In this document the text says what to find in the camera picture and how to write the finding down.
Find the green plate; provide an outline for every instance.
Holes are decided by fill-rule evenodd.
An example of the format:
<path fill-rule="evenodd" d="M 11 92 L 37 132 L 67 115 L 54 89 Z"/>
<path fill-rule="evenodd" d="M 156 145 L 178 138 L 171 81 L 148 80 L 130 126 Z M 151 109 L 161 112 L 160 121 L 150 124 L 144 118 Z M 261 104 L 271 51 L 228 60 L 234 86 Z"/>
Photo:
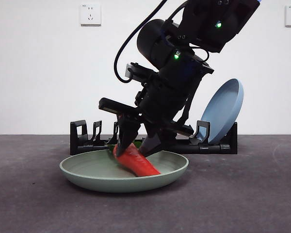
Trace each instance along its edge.
<path fill-rule="evenodd" d="M 136 177 L 121 166 L 109 150 L 71 156 L 60 163 L 60 169 L 69 181 L 82 188 L 130 193 L 168 185 L 178 179 L 189 164 L 184 156 L 167 151 L 160 151 L 147 159 L 160 171 L 160 175 Z"/>

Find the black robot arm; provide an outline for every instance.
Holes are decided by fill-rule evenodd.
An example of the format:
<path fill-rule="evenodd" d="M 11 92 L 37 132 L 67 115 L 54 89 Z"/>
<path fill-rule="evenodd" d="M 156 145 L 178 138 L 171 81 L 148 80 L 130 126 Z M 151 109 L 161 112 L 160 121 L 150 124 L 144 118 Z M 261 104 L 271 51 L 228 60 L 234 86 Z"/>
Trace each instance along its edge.
<path fill-rule="evenodd" d="M 166 1 L 162 1 L 156 13 Z M 142 84 L 143 89 L 135 98 L 136 107 L 127 106 L 103 98 L 99 108 L 117 115 L 119 140 L 117 156 L 129 146 L 138 135 L 140 124 L 144 124 L 148 137 L 140 151 L 150 155 L 170 144 L 176 135 L 190 136 L 192 127 L 185 125 L 195 92 L 206 74 L 213 69 L 206 60 L 196 56 L 193 49 L 220 52 L 226 42 L 231 40 L 245 25 L 259 6 L 257 0 L 188 0 L 167 19 L 143 21 L 137 39 L 139 52 L 158 69 L 151 69 L 131 63 L 127 66 L 128 80 L 119 77 L 116 69 L 119 54 L 130 37 L 121 47 L 114 62 L 115 73 L 119 80 L 131 80 Z M 173 16 L 184 8 L 179 25 Z M 183 109 L 179 120 L 176 114 Z"/>

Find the light blue plate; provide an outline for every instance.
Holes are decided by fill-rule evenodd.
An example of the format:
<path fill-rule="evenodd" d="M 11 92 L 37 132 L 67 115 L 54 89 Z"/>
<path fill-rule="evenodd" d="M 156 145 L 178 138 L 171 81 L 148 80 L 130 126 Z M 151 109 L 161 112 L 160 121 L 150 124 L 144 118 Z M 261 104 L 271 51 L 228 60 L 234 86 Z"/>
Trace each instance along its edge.
<path fill-rule="evenodd" d="M 243 85 L 237 79 L 223 84 L 214 94 L 201 118 L 210 122 L 209 144 L 217 144 L 233 126 L 243 104 Z M 203 139 L 206 129 L 200 127 L 198 139 Z"/>

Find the gray carpet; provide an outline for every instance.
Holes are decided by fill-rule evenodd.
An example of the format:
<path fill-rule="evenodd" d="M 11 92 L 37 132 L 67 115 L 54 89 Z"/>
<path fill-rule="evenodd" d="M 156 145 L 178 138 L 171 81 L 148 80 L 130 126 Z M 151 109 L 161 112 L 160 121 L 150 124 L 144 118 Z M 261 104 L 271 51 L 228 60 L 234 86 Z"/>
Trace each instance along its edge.
<path fill-rule="evenodd" d="M 0 233 L 291 233 L 291 135 L 187 155 L 179 180 L 135 194 L 73 185 L 68 156 L 68 136 L 0 136 Z"/>

